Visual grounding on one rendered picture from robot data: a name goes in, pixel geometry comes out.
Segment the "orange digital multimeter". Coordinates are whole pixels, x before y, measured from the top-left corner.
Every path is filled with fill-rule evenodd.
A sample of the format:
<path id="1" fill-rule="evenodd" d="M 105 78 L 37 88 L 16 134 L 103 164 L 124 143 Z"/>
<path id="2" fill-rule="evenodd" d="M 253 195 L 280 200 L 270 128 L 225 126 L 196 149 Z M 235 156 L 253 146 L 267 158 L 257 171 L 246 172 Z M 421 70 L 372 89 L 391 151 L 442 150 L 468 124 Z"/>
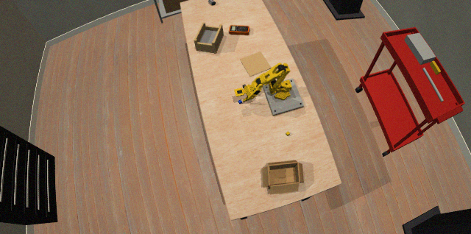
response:
<path id="1" fill-rule="evenodd" d="M 230 35 L 249 35 L 249 26 L 230 25 Z"/>

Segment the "tan flat mat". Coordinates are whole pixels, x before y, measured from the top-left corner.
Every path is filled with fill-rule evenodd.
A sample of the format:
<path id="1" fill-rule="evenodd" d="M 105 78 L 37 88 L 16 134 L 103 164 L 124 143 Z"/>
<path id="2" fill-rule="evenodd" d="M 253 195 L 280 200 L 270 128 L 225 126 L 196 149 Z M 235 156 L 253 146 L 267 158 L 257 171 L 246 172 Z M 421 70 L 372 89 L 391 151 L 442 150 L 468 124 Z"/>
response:
<path id="1" fill-rule="evenodd" d="M 242 62 L 250 77 L 271 68 L 261 52 L 241 58 L 240 61 Z"/>

